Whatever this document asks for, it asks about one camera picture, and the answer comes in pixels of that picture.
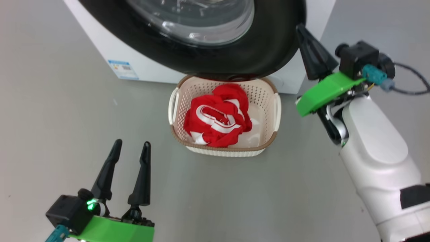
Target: black cable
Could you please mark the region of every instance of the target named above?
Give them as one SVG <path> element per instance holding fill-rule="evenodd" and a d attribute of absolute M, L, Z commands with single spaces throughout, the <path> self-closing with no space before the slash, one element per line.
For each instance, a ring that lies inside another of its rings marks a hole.
<path fill-rule="evenodd" d="M 420 78 L 420 80 L 423 82 L 424 86 L 426 86 L 427 90 L 426 91 L 418 91 L 418 92 L 414 92 L 414 91 L 407 91 L 407 90 L 402 90 L 402 89 L 398 89 L 395 87 L 392 87 L 391 90 L 401 93 L 401 94 L 405 94 L 405 95 L 413 95 L 413 96 L 417 96 L 417 95 L 424 95 L 424 94 L 429 94 L 430 93 L 430 83 L 427 81 L 427 79 L 417 70 L 415 70 L 414 68 L 412 68 L 409 65 L 405 65 L 402 63 L 398 63 L 395 62 L 394 63 L 396 66 L 402 67 L 406 70 L 410 70 L 412 73 L 414 73 L 418 78 Z"/>

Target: white robotic arm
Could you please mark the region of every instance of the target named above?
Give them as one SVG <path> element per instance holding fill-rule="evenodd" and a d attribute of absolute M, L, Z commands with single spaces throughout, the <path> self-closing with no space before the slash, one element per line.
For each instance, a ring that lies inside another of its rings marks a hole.
<path fill-rule="evenodd" d="M 342 111 L 348 140 L 340 155 L 383 242 L 430 241 L 430 187 L 402 136 L 370 97 Z"/>

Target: yellow wire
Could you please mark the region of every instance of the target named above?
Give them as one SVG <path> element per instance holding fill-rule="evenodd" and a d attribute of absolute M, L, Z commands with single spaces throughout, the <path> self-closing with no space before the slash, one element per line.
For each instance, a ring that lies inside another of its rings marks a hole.
<path fill-rule="evenodd" d="M 370 91 L 370 89 L 372 89 L 375 86 L 375 83 L 372 83 L 372 85 L 370 85 L 370 87 L 367 89 L 367 91 Z"/>

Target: green led light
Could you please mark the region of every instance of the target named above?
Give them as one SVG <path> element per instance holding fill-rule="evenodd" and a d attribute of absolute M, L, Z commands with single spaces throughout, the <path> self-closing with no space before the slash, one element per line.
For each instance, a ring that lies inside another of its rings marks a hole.
<path fill-rule="evenodd" d="M 88 210 L 93 210 L 95 207 L 95 203 L 97 202 L 97 200 L 95 199 L 91 199 L 88 202 L 86 202 L 86 204 L 88 205 Z"/>

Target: washing machine door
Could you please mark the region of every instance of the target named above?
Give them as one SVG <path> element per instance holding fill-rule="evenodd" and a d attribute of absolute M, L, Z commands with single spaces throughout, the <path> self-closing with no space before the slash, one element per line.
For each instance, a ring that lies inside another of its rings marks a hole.
<path fill-rule="evenodd" d="M 105 28 L 154 61 L 212 80 L 268 76 L 298 49 L 304 0 L 80 0 Z"/>

